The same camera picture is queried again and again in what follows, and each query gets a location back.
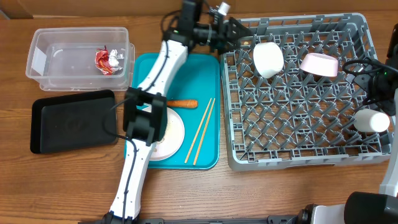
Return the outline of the wooden chopstick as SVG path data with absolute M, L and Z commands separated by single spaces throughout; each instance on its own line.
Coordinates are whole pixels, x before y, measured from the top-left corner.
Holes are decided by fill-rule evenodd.
M 207 128 L 208 128 L 208 123 L 210 122 L 210 118 L 211 118 L 211 114 L 212 114 L 213 107 L 214 107 L 214 104 L 215 104 L 215 100 L 216 99 L 214 98 L 212 103 L 211 103 L 210 112 L 208 113 L 208 116 L 207 116 L 207 119 L 206 119 L 206 123 L 205 123 L 205 127 L 203 128 L 203 133 L 201 135 L 201 139 L 200 139 L 200 143 L 198 145 L 197 153 L 195 154 L 195 159 L 193 161 L 193 165 L 194 166 L 197 164 L 198 156 L 200 154 L 201 147 L 202 147 L 202 144 L 203 144 L 203 141 L 204 141 L 204 138 L 205 138 L 205 134 L 206 134 L 206 131 L 207 131 Z
M 191 145 L 190 145 L 190 148 L 189 148 L 189 150 L 188 150 L 187 156 L 186 156 L 186 158 L 185 158 L 185 160 L 184 160 L 184 163 L 185 163 L 185 164 L 186 164 L 186 163 L 188 162 L 188 160 L 189 160 L 190 154 L 191 154 L 192 149 L 193 149 L 193 147 L 194 147 L 194 145 L 195 145 L 195 142 L 196 142 L 196 140 L 197 140 L 198 134 L 199 134 L 199 132 L 200 132 L 200 130 L 201 130 L 201 126 L 202 126 L 202 124 L 203 124 L 203 122 L 204 122 L 204 119 L 205 119 L 205 116 L 206 116 L 206 114 L 207 114 L 208 108 L 209 108 L 209 106 L 210 106 L 210 104 L 211 104 L 211 101 L 212 101 L 212 98 L 209 99 L 209 102 L 208 102 L 208 104 L 207 104 L 207 106 L 206 106 L 206 109 L 205 109 L 205 111 L 204 111 L 204 113 L 203 113 L 203 116 L 202 116 L 202 118 L 201 118 L 200 124 L 198 125 L 197 131 L 196 131 L 196 133 L 195 133 L 195 135 L 194 135 L 194 138 L 193 138 L 192 143 L 191 143 Z

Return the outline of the red snack wrapper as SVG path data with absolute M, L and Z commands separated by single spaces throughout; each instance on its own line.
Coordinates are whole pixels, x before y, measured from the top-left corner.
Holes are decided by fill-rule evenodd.
M 95 65 L 103 75 L 114 75 L 122 70 L 121 60 L 124 60 L 124 54 L 119 54 L 116 49 L 108 50 L 104 46 L 103 49 L 96 50 Z

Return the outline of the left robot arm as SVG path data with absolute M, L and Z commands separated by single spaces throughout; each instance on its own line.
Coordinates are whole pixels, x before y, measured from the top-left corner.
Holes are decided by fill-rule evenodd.
M 146 79 L 136 88 L 128 88 L 124 106 L 122 139 L 127 143 L 118 191 L 109 212 L 100 223 L 137 223 L 141 211 L 141 194 L 150 155 L 165 135 L 167 125 L 167 92 L 180 67 L 196 45 L 207 45 L 212 52 L 229 52 L 240 46 L 243 37 L 252 32 L 235 18 L 225 20 L 230 6 L 222 2 L 209 7 L 212 21 L 199 22 L 204 1 L 184 0 L 180 10 L 162 28 L 162 44 L 155 64 Z

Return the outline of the white small bowl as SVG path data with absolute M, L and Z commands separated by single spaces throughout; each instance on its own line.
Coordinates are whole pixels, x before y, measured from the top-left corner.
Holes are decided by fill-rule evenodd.
M 274 42 L 256 44 L 252 56 L 254 66 L 263 78 L 271 78 L 283 69 L 284 56 Z

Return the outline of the pink shallow bowl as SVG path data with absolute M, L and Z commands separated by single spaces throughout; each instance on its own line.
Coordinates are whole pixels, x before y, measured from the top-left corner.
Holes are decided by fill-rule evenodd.
M 336 77 L 338 73 L 338 60 L 332 56 L 318 53 L 306 54 L 300 69 L 304 72 L 323 77 Z

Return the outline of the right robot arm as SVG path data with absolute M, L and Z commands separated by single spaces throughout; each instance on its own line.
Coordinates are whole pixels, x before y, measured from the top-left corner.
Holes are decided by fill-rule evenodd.
M 381 63 L 365 57 L 350 60 L 342 70 L 367 83 L 360 85 L 368 97 L 363 105 L 375 104 L 382 111 L 361 109 L 354 114 L 354 126 L 365 133 L 381 133 L 397 116 L 397 26 L 394 26 L 387 60 Z M 307 205 L 288 223 L 391 223 L 397 224 L 397 128 L 391 147 L 389 165 L 377 194 L 353 192 L 346 203 L 332 206 Z

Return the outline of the white plate with peanuts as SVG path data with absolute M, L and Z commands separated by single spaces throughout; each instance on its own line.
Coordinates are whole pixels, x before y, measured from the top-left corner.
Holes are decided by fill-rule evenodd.
M 167 108 L 167 126 L 163 138 L 156 143 L 150 161 L 162 161 L 174 155 L 185 137 L 182 118 L 171 108 Z

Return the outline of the orange carrot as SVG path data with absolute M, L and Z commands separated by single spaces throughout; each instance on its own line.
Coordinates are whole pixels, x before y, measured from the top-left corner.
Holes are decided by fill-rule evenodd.
M 188 108 L 195 109 L 198 107 L 197 100 L 170 100 L 167 102 L 167 106 L 171 108 Z

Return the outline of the white paper cup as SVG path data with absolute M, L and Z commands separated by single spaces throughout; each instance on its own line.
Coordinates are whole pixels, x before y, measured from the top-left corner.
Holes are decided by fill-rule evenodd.
M 354 127 L 361 132 L 381 133 L 386 131 L 390 125 L 387 114 L 370 109 L 357 111 L 354 118 Z

